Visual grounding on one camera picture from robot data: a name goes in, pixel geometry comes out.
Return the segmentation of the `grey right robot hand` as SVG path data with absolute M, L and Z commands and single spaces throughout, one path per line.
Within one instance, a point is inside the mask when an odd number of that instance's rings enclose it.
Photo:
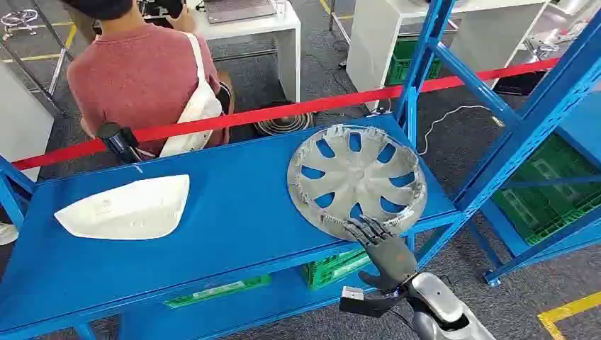
M 364 248 L 378 275 L 359 272 L 360 279 L 367 285 L 391 293 L 417 273 L 417 260 L 399 236 L 393 234 L 379 221 L 361 215 L 350 219 L 344 226 Z

